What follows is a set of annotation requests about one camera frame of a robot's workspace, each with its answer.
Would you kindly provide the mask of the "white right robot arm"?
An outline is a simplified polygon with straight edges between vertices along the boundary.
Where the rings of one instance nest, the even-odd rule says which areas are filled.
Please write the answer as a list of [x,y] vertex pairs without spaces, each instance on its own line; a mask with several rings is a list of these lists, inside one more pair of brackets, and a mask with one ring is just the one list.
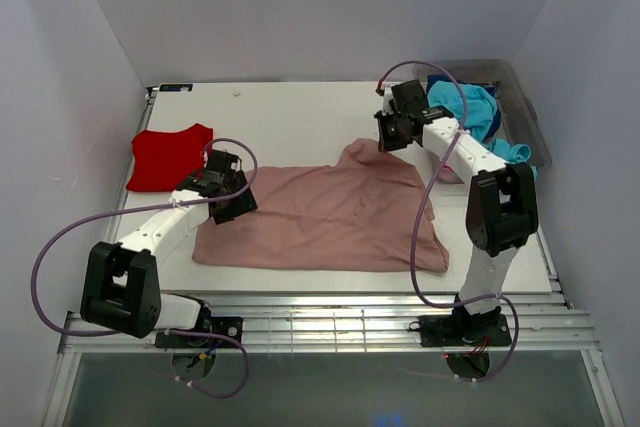
[[374,116],[379,150],[417,143],[468,188],[465,227],[473,248],[466,278],[454,301],[443,305],[443,314],[418,319],[422,346],[511,345],[515,337],[501,312],[501,295],[511,263],[538,230],[532,168],[491,153],[448,108],[430,106],[417,80],[379,86],[376,92],[390,97]]

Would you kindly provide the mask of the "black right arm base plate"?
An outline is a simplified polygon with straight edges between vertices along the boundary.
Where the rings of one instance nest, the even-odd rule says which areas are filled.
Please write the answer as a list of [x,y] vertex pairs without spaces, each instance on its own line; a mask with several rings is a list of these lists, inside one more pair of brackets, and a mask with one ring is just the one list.
[[494,324],[463,327],[453,315],[423,315],[412,321],[409,332],[418,333],[422,347],[509,347],[512,337],[506,317]]

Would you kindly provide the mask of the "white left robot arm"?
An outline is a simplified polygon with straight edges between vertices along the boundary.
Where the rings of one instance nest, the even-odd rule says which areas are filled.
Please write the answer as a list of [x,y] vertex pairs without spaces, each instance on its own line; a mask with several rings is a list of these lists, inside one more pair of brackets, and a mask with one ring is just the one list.
[[256,209],[240,157],[211,151],[204,167],[181,181],[146,222],[114,243],[99,242],[91,249],[81,318],[136,338],[177,329],[188,345],[205,344],[212,334],[205,304],[163,294],[159,268],[201,224],[226,223]]

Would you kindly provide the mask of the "dusty pink t-shirt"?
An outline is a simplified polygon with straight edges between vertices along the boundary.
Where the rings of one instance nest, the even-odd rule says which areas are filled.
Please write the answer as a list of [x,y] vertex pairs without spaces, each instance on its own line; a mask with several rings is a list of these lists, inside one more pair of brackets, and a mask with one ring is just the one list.
[[414,262],[444,273],[449,253],[436,235],[414,165],[371,139],[347,145],[333,166],[263,166],[251,191],[258,209],[202,224],[192,259],[214,267],[401,272]]

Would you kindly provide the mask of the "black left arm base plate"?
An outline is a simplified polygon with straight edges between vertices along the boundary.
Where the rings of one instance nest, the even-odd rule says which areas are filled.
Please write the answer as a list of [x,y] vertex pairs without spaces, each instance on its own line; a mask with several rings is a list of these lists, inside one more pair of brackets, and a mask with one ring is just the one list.
[[219,348],[233,348],[234,345],[227,340],[219,339],[219,336],[229,337],[236,342],[242,342],[244,319],[238,316],[209,317],[194,332],[206,332],[215,334],[211,337],[190,337],[173,333],[158,332],[154,340],[154,346],[162,349],[198,349],[208,350],[215,345]]

